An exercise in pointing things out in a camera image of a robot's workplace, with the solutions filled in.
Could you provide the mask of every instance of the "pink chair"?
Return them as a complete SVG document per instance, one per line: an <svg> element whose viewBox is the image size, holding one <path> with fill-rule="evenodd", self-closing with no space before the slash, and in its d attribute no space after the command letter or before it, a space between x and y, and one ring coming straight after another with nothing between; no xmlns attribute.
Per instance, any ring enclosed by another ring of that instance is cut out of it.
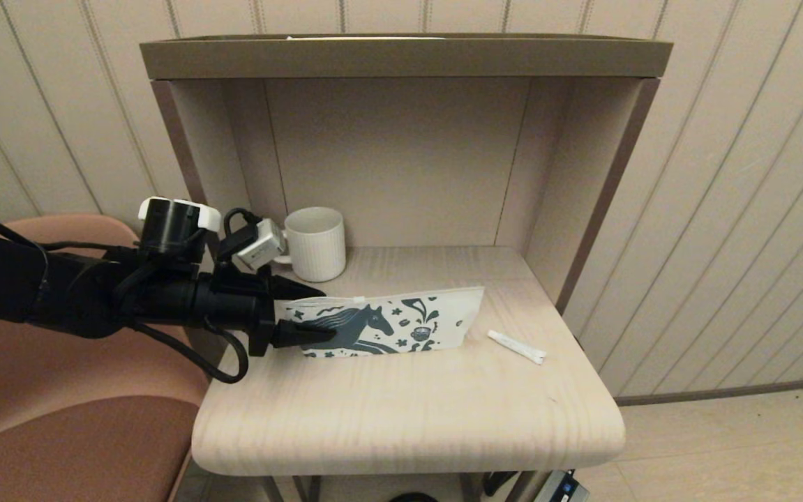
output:
<svg viewBox="0 0 803 502"><path fill-rule="evenodd" d="M99 215L9 226L40 242L137 240ZM132 330L86 340L0 321L0 500L170 500L206 388L196 366Z"/></svg>

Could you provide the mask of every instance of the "mug handle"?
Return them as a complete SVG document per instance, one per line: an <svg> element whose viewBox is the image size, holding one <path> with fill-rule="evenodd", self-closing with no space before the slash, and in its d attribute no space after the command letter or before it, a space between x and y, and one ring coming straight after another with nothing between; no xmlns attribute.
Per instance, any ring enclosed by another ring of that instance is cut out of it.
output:
<svg viewBox="0 0 803 502"><path fill-rule="evenodd" d="M287 232L286 231L280 231L280 232L283 233L283 238L284 238L284 241L285 241L285 239L287 238ZM287 248L289 248L289 247L290 247L290 242L288 241L287 242ZM279 257L274 257L273 261L276 264L281 264L281 266L291 266L292 265L292 257L290 256L289 251L287 251L287 254L281 254Z"/></svg>

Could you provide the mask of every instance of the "tabletop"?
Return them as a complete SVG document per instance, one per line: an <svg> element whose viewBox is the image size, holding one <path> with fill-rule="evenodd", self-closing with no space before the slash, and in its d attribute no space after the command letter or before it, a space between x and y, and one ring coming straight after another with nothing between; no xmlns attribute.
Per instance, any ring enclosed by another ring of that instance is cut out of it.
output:
<svg viewBox="0 0 803 502"><path fill-rule="evenodd" d="M624 448L615 401L525 260L511 248L351 248L330 296L484 286L457 349L312 358L269 349L242 381L213 381L194 460L227 476L547 471ZM296 279L289 270L279 271ZM488 330L545 350L543 365ZM233 374L228 350L220 369Z"/></svg>

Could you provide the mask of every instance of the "chair backrest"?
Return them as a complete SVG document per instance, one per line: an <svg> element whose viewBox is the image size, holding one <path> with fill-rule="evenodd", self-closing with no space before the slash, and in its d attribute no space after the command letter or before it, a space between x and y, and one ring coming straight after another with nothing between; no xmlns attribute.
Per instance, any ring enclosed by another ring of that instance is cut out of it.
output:
<svg viewBox="0 0 803 502"><path fill-rule="evenodd" d="M8 226L38 242L131 245L137 239L124 223L101 215L45 216ZM181 328L159 328L188 343ZM73 404L107 397L162 396L200 404L206 387L206 378L196 366L132 330L86 340L0 321L0 432Z"/></svg>

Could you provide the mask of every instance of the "robotic arm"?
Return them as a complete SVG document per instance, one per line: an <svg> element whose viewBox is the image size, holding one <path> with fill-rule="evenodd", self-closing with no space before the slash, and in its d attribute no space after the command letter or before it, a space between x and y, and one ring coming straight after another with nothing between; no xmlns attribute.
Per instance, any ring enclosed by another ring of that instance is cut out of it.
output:
<svg viewBox="0 0 803 502"><path fill-rule="evenodd" d="M246 225L234 232L231 219ZM248 371L247 349L228 330L249 337L248 355L264 356L268 345L291 347L332 339L333 330L276 320L273 300L323 296L318 289L271 275L268 261L283 240L270 220L244 209L225 214L226 237L216 232L220 213L202 204L152 197L140 209L144 220L136 248L85 242L38 244L0 223L0 319L27 322L88 339L132 328L164 343L226 383ZM212 273L201 273L204 246L216 249ZM101 258L58 251L95 248ZM241 258L255 274L233 263ZM239 371L221 372L190 347L147 325L203 328L224 337L236 351Z"/></svg>

